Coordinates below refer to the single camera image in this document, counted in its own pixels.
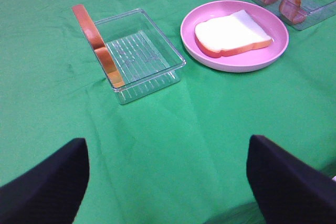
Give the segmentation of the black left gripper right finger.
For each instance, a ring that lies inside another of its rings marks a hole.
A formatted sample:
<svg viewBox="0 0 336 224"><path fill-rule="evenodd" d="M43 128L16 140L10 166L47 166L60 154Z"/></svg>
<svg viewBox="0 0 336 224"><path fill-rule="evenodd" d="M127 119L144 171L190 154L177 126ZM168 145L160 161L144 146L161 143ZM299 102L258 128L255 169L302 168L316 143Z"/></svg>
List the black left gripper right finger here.
<svg viewBox="0 0 336 224"><path fill-rule="evenodd" d="M266 223L335 223L335 180L263 135L252 135L247 179Z"/></svg>

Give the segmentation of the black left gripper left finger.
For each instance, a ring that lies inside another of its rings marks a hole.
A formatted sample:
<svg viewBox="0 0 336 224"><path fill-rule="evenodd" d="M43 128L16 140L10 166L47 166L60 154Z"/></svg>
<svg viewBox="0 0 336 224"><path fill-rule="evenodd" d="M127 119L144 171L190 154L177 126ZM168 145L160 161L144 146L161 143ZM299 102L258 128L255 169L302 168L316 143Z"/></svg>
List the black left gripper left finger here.
<svg viewBox="0 0 336 224"><path fill-rule="evenodd" d="M86 140L75 138L1 186L1 223L73 223L89 176Z"/></svg>

